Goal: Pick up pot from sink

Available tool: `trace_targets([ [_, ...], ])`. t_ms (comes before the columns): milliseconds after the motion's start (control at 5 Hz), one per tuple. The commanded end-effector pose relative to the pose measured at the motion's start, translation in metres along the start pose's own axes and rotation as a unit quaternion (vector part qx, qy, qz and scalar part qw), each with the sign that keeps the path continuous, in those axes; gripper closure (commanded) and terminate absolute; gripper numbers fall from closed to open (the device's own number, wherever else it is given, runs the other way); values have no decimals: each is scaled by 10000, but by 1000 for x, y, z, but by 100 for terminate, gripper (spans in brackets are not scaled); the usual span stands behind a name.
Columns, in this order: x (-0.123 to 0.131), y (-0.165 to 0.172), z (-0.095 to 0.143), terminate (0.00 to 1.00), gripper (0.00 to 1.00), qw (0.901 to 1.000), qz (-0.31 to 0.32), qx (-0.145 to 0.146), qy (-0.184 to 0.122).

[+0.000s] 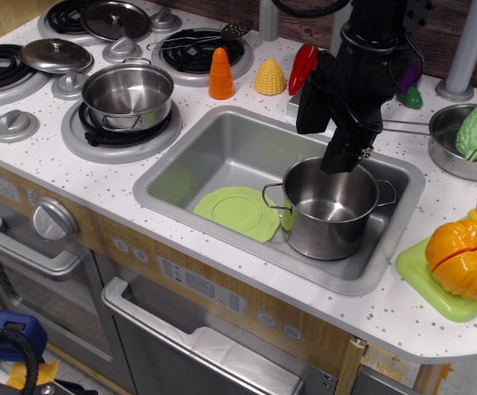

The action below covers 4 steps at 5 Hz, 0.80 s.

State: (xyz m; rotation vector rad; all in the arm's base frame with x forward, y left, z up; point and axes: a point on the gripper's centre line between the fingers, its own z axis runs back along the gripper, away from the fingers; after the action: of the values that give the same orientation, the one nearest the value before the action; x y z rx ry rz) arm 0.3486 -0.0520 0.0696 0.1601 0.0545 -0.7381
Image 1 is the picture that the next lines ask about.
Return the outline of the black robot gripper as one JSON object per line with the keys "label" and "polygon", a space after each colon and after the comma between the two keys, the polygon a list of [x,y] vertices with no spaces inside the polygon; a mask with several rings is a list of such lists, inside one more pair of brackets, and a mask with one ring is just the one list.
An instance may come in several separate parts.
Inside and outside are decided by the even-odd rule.
{"label": "black robot gripper", "polygon": [[301,91],[298,134],[336,125],[320,166],[325,174],[351,172],[373,153],[382,131],[381,107],[400,87],[412,60],[404,29],[344,28],[337,55],[320,53],[318,69]]}

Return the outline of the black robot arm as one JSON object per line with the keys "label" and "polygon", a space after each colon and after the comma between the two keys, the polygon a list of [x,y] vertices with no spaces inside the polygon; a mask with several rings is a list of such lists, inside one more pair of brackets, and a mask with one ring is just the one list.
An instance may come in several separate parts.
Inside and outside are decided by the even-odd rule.
{"label": "black robot arm", "polygon": [[383,130],[382,106],[414,81],[404,77],[424,55],[413,32],[425,26],[430,1],[354,1],[340,30],[337,54],[317,53],[317,66],[301,90],[296,128],[300,134],[336,130],[321,171],[352,171],[370,156]]}

